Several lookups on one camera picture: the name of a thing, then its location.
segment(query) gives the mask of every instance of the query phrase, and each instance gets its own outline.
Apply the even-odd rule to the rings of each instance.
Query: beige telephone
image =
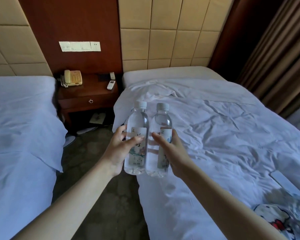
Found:
[[[82,85],[82,76],[80,71],[64,71],[64,76],[61,76],[61,85],[65,88],[68,86]]]

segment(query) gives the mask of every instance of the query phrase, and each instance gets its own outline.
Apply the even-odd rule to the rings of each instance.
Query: drawer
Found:
[[[109,108],[113,107],[118,97],[119,95],[114,93],[84,96],[69,99],[60,99],[59,104],[62,109],[85,108],[85,110],[89,110],[97,108]]]

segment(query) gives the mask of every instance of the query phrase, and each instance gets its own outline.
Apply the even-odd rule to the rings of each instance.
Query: floor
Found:
[[[57,173],[53,201],[74,185],[99,160],[112,137],[112,126],[78,136],[64,148]],[[104,189],[96,204],[73,236],[73,240],[147,240],[148,228],[138,195],[135,176],[122,172]]]

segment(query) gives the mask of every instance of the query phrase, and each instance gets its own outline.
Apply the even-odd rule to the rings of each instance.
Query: bed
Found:
[[[51,204],[67,133],[55,85],[49,76],[0,77],[0,240]]]
[[[170,104],[172,125],[192,160],[248,207],[273,200],[282,172],[300,190],[300,131],[238,84],[206,67],[126,72],[114,106],[113,130],[125,123],[134,100]],[[137,176],[150,239],[226,239],[172,170],[163,179]]]

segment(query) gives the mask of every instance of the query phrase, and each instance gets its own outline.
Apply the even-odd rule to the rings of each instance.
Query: forearm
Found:
[[[74,186],[13,239],[71,239],[111,178],[108,162],[101,158]]]
[[[273,226],[209,178],[196,165],[185,167],[181,179],[229,240],[286,240]]]

